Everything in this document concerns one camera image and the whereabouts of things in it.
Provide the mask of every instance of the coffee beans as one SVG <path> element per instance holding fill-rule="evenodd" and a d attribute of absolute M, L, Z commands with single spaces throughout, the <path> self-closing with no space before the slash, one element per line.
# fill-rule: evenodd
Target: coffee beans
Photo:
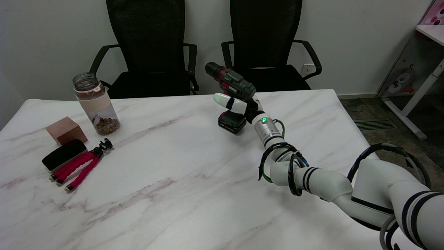
<path fill-rule="evenodd" d="M 99 118 L 99 122 L 95 125 L 95 129 L 100 135 L 108 135 L 114 133 L 120 128 L 120 122 L 117 119 Z"/>

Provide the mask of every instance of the desk leg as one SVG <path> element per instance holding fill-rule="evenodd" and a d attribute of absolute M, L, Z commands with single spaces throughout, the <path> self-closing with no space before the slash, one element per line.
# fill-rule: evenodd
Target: desk leg
<path fill-rule="evenodd" d="M 401 110 L 396 107 L 392 101 L 388 98 L 383 98 L 382 101 L 395 113 L 396 116 L 421 140 L 427 139 L 427 136 L 418 128 L 416 125 L 407 118 L 408 114 L 412 109 L 418 104 L 421 98 L 427 93 L 430 87 L 436 82 L 440 77 L 444 69 L 444 60 L 438 65 L 438 67 L 428 76 L 427 80 L 422 84 L 419 90 L 413 95 L 407 105 Z"/>
<path fill-rule="evenodd" d="M 418 104 L 421 98 L 427 93 L 430 87 L 436 82 L 436 80 L 440 77 L 444 68 L 444 60 L 438 65 L 438 67 L 428 76 L 425 82 L 421 85 L 419 90 L 413 95 L 407 105 L 402 109 L 401 114 L 403 116 L 408 116 L 413 108 Z"/>
<path fill-rule="evenodd" d="M 416 125 L 410 119 L 401 114 L 399 108 L 396 107 L 396 105 L 394 105 L 391 100 L 385 97 L 382 99 L 382 101 L 393 111 L 393 113 L 395 113 L 396 116 L 398 116 L 398 118 L 408 127 L 408 129 L 410 129 L 421 141 L 427 139 L 427 136 L 418 127 L 416 127 Z"/>

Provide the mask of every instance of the electrical outlet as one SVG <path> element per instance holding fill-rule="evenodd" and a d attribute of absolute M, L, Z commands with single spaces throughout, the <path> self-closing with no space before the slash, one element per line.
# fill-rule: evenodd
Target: electrical outlet
<path fill-rule="evenodd" d="M 304 64 L 302 66 L 301 75 L 308 75 L 316 72 L 316 67 L 314 64 Z"/>

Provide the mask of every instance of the chair armrest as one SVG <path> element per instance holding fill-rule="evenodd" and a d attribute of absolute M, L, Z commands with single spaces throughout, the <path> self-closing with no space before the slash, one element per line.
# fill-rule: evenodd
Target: chair armrest
<path fill-rule="evenodd" d="M 197 84 L 196 76 L 194 75 L 194 72 L 196 70 L 197 45 L 183 44 L 183 46 L 190 48 L 190 53 L 188 55 L 188 75 L 190 75 L 190 80 L 193 84 L 193 89 L 191 91 L 199 91 L 199 85 Z"/>
<path fill-rule="evenodd" d="M 107 53 L 107 51 L 110 48 L 116 48 L 116 47 L 120 47 L 120 45 L 115 44 L 115 45 L 103 46 L 99 50 L 97 55 L 95 56 L 94 61 L 92 62 L 92 65 L 91 65 L 91 68 L 90 68 L 89 72 L 93 73 L 93 74 L 97 74 L 97 70 L 99 69 L 100 63 L 102 62 L 103 58 L 105 57 L 105 54 Z"/>
<path fill-rule="evenodd" d="M 310 77 L 319 75 L 322 72 L 322 65 L 321 65 L 321 62 L 319 61 L 319 58 L 317 57 L 316 52 L 314 51 L 313 47 L 311 47 L 311 44 L 309 42 L 303 41 L 303 40 L 293 40 L 293 42 L 294 43 L 301 43 L 305 47 L 305 49 L 308 51 L 308 54 L 311 57 L 311 60 L 314 63 L 314 66 L 316 67 L 315 73 L 311 73 L 311 74 L 305 76 L 304 80 L 307 80 Z"/>
<path fill-rule="evenodd" d="M 225 61 L 225 67 L 231 69 L 233 67 L 233 62 L 231 62 L 230 44 L 234 44 L 234 41 L 222 43 L 222 54 Z"/>

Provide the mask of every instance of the pink cartoon poster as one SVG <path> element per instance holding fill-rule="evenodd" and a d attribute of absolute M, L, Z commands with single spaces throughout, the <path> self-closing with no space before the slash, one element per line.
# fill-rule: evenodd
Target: pink cartoon poster
<path fill-rule="evenodd" d="M 420 25 L 444 24 L 444 0 L 436 0 L 425 14 Z"/>
<path fill-rule="evenodd" d="M 444 24 L 444 0 L 435 0 L 419 24 Z M 415 32 L 387 75 L 378 97 L 413 95 L 443 57 L 440 45 Z"/>

